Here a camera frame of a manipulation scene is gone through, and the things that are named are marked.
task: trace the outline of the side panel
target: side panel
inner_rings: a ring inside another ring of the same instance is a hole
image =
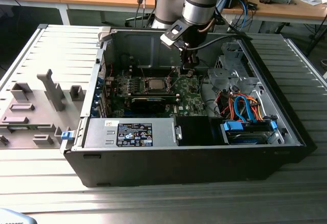
[[[297,162],[300,147],[66,152],[87,187],[263,180]]]

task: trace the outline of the slotted metal surface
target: slotted metal surface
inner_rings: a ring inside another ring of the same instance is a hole
[[[76,33],[72,30],[75,26],[58,28]],[[254,37],[264,61],[278,62],[278,65],[269,64],[268,68],[277,74],[276,81],[282,83],[282,91],[318,146],[302,162],[285,165],[265,181],[87,188],[59,150],[2,150],[0,208],[27,213],[38,223],[47,224],[327,223],[325,88],[314,76],[300,79],[312,80],[314,86],[297,86],[295,78],[278,76],[281,72],[301,76],[312,73],[312,69],[295,58],[296,53],[281,36]],[[286,61],[277,59],[274,51]],[[71,67],[72,62],[67,61],[66,65]],[[288,63],[296,64],[297,68],[289,68]],[[312,101],[306,95],[312,95]]]
[[[315,142],[327,131],[327,84],[291,40],[254,34],[252,43]],[[271,45],[267,54],[267,45]]]

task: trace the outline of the power supply label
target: power supply label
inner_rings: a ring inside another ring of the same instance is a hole
[[[117,146],[153,146],[152,123],[120,123]]]

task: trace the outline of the white table leg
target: white table leg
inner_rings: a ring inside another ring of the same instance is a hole
[[[68,6],[67,4],[57,4],[57,9],[60,12],[61,20],[63,25],[70,25],[69,17],[68,17]]]

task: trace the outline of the blue latch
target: blue latch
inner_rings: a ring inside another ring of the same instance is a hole
[[[74,140],[74,133],[72,131],[65,131],[61,133],[62,140]]]
[[[242,123],[239,121],[226,121],[224,123],[224,129],[225,131],[242,131],[243,126]]]
[[[276,130],[277,129],[277,124],[276,124],[275,121],[270,122],[270,125],[271,125],[271,127],[272,127],[273,130]]]

